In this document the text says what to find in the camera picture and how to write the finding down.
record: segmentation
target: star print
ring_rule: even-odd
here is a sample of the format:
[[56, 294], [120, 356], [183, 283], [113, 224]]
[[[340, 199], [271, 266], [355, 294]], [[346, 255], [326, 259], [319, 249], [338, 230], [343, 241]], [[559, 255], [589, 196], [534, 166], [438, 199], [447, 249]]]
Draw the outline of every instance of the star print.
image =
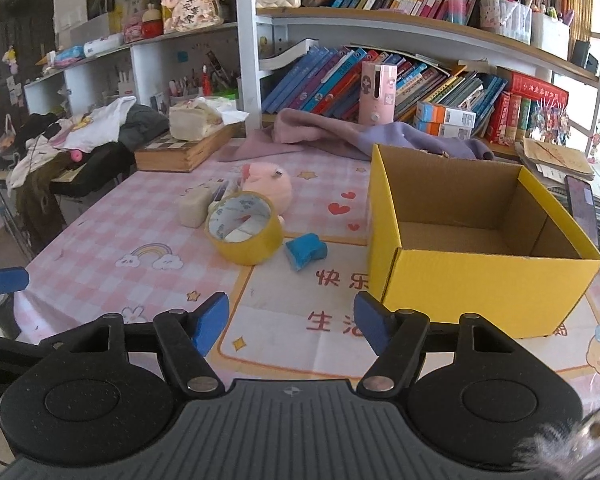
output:
[[313, 171], [301, 171], [298, 173], [300, 178], [304, 178], [305, 180], [311, 180], [312, 178], [317, 178], [318, 176]]

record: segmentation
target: clothes pile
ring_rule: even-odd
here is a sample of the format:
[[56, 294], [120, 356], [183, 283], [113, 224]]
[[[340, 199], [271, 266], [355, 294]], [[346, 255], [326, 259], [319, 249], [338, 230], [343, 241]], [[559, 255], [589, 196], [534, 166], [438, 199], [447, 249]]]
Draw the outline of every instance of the clothes pile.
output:
[[[72, 160], [87, 164], [92, 153], [109, 146], [127, 152], [132, 161], [134, 150], [168, 129], [166, 117], [136, 104], [133, 96], [69, 119], [33, 114], [16, 134], [14, 146], [21, 158], [6, 181], [9, 195], [17, 189], [16, 209], [31, 248], [41, 251], [62, 232], [65, 221], [50, 183]], [[75, 150], [78, 157], [72, 158]]]

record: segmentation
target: stuffed toy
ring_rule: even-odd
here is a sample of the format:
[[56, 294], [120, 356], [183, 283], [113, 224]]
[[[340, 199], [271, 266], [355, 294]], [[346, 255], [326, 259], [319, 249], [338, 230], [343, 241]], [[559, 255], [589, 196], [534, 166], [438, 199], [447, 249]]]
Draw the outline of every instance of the stuffed toy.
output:
[[242, 167], [242, 190], [266, 196], [279, 216], [291, 204], [291, 178], [285, 170], [270, 162], [245, 164]]
[[222, 23], [218, 0], [162, 0], [164, 32], [187, 32]]

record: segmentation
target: wooden box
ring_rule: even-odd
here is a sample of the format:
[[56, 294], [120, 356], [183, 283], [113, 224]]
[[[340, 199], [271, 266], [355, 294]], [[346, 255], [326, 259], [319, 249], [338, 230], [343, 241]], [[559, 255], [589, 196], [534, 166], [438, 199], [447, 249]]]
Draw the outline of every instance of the wooden box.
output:
[[166, 133], [136, 150], [136, 166], [140, 171], [189, 173], [229, 142], [241, 127], [242, 123], [228, 124], [200, 142], [174, 139]]

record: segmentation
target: roll of tape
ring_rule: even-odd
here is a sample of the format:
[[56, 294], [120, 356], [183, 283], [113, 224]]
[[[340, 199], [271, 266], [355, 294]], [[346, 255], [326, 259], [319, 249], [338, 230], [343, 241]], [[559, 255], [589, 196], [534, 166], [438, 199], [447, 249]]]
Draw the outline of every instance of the roll of tape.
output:
[[205, 232], [222, 256], [252, 266], [282, 245], [282, 225], [267, 197], [241, 191], [223, 199], [206, 219]]

